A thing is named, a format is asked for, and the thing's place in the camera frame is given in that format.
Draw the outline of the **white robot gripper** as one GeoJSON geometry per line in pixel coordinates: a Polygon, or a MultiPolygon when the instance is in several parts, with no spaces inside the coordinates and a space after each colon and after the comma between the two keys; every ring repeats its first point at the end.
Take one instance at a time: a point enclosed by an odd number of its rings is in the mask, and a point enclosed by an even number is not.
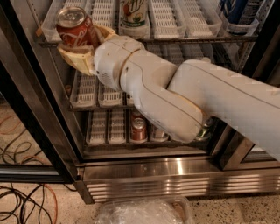
{"type": "Polygon", "coordinates": [[[63,60],[82,74],[98,77],[99,81],[119,91],[120,75],[128,58],[144,49],[141,42],[128,36],[116,36],[116,32],[103,25],[94,24],[94,30],[101,45],[69,47],[59,44],[57,49],[63,60]]]}

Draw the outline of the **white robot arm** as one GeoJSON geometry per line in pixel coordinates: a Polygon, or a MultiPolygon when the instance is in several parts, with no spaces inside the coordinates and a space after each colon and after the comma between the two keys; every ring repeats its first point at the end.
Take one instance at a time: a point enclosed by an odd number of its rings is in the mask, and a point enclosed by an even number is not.
{"type": "Polygon", "coordinates": [[[279,88],[203,60],[176,66],[108,27],[96,31],[98,47],[59,45],[62,58],[131,95],[135,107],[173,139],[190,143],[214,116],[280,160],[279,88]]]}

